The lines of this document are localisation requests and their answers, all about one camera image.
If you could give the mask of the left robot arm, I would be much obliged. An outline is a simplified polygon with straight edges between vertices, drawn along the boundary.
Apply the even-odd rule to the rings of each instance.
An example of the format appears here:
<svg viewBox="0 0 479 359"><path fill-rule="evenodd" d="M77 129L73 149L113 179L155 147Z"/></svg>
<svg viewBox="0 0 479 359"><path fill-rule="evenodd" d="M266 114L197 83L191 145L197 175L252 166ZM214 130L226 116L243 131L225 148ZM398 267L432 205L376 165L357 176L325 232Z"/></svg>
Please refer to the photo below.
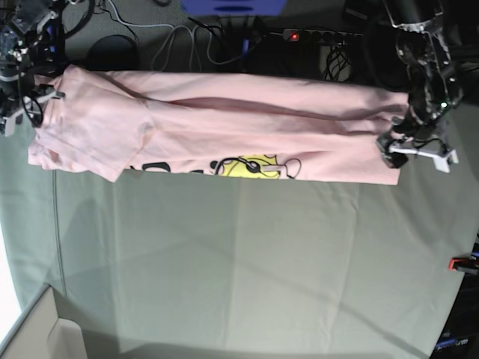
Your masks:
<svg viewBox="0 0 479 359"><path fill-rule="evenodd" d="M386 1L385 9L400 32L396 51L409 78L408 108L393 118L376 145L390 168L422 156L447 173L459 159L443 117L459 104L463 89L445 36L444 8L440 1Z"/></svg>

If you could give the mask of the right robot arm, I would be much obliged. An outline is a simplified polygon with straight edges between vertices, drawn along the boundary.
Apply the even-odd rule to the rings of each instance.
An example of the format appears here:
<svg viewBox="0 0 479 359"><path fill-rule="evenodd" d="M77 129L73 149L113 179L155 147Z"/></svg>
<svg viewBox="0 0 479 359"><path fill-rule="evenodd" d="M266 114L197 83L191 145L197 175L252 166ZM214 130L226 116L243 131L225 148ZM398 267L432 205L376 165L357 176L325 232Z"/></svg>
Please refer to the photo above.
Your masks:
<svg viewBox="0 0 479 359"><path fill-rule="evenodd" d="M82 30L94 14L95 2L79 23L65 31L63 12L78 1L1 2L1 134L11 136L24 120L43 122L43 104L63 99L52 85L37 83L36 75L58 76L67 65L66 39Z"/></svg>

